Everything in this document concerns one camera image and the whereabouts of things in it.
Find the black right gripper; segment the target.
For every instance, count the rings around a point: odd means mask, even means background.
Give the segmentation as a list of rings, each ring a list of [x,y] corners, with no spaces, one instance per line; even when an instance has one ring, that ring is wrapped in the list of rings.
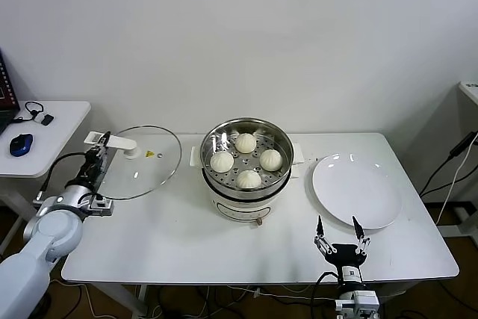
[[[314,243],[319,251],[325,256],[325,260],[337,269],[340,283],[363,283],[360,267],[367,259],[366,251],[370,244],[370,237],[365,235],[363,227],[357,221],[355,216],[353,216],[353,226],[358,245],[332,244],[326,239],[321,216],[317,216],[317,228]]]

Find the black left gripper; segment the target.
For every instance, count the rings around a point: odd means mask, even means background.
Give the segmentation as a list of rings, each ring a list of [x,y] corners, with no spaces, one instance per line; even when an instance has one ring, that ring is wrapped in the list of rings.
[[[105,132],[99,139],[99,145],[92,146],[85,152],[84,163],[76,175],[78,185],[88,189],[98,189],[105,175],[108,159],[108,141],[111,133]]]

